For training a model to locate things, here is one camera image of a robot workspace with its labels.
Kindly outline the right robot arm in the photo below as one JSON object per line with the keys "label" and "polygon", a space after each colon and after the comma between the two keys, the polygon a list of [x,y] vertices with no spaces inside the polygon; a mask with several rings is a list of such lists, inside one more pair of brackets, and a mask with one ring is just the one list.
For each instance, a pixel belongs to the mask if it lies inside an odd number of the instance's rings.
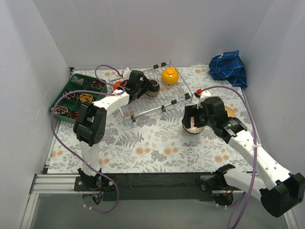
{"label": "right robot arm", "polygon": [[253,165],[252,177],[233,165],[225,165],[216,171],[216,185],[220,189],[230,186],[250,192],[265,210],[280,217],[304,199],[305,178],[293,174],[276,162],[260,145],[254,144],[252,133],[236,117],[229,117],[221,98],[202,97],[200,104],[187,105],[182,119],[183,127],[212,128],[216,136],[235,149],[248,163]]}

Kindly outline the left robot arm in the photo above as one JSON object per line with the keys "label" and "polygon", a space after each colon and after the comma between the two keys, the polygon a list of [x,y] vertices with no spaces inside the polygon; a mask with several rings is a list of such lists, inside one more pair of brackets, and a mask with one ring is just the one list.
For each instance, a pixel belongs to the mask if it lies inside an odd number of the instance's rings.
{"label": "left robot arm", "polygon": [[143,72],[126,68],[122,82],[108,96],[93,103],[82,103],[73,131],[81,146],[83,165],[78,169],[82,182],[89,190],[101,187],[99,143],[105,134],[107,116],[148,92],[158,92],[159,84]]}

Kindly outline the beige bowl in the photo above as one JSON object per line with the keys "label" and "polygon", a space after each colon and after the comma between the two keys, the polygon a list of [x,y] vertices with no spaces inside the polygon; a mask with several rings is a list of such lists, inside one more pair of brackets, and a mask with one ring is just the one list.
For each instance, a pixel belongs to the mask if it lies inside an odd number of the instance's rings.
{"label": "beige bowl", "polygon": [[225,111],[227,112],[228,117],[236,117],[235,112],[230,107],[225,106]]}

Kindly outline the orange bowl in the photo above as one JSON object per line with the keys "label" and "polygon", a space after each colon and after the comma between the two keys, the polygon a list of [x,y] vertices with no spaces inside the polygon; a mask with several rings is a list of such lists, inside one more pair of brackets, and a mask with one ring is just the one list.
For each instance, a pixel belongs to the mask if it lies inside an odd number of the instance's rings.
{"label": "orange bowl", "polygon": [[122,81],[117,81],[114,83],[114,86],[112,87],[113,88],[113,91],[115,90],[121,90],[122,89],[122,85],[121,85]]}

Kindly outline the black patterned bowl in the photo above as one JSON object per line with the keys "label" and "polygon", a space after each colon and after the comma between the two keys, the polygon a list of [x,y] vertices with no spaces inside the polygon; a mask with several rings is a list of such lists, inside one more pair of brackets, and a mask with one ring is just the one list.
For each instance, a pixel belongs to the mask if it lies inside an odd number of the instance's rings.
{"label": "black patterned bowl", "polygon": [[151,79],[150,83],[152,84],[152,87],[150,89],[148,89],[144,94],[149,97],[156,97],[160,92],[160,85],[154,79]]}

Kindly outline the white brown patterned bowl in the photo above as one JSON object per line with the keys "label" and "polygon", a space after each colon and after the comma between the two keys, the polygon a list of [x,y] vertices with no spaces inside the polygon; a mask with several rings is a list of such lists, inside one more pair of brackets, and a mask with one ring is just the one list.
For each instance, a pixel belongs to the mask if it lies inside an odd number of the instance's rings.
{"label": "white brown patterned bowl", "polygon": [[190,128],[186,128],[186,126],[184,124],[182,124],[182,127],[186,133],[191,134],[191,135],[198,135],[204,130],[204,126],[203,127],[191,126]]}

